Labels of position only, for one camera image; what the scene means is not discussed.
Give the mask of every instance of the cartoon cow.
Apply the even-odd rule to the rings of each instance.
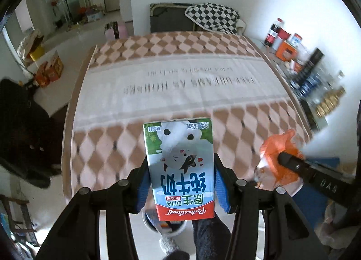
[[[181,169],[187,173],[189,167],[196,166],[197,143],[202,136],[201,130],[187,130],[188,121],[181,122],[163,122],[161,131],[158,131],[158,137],[162,141],[160,148],[164,162],[163,169],[168,167]]]

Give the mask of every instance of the checkered blanket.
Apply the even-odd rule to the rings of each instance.
[[[204,30],[237,34],[239,13],[230,7],[207,2],[188,7],[185,15]]]

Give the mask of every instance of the silver bolt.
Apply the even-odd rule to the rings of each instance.
[[[87,187],[82,187],[80,190],[79,190],[79,194],[80,195],[85,195],[85,194],[88,194],[89,193],[89,188]]]
[[[121,186],[121,187],[125,187],[129,184],[129,181],[127,179],[121,179],[119,182],[118,182],[118,185]]]
[[[284,188],[282,188],[282,187],[277,187],[277,188],[276,188],[276,192],[277,192],[278,194],[283,195],[283,194],[286,193],[286,190],[285,190]]]
[[[238,180],[236,181],[236,184],[237,184],[237,186],[239,186],[239,187],[244,187],[244,186],[247,184],[247,181],[240,178],[240,179],[238,179]]]

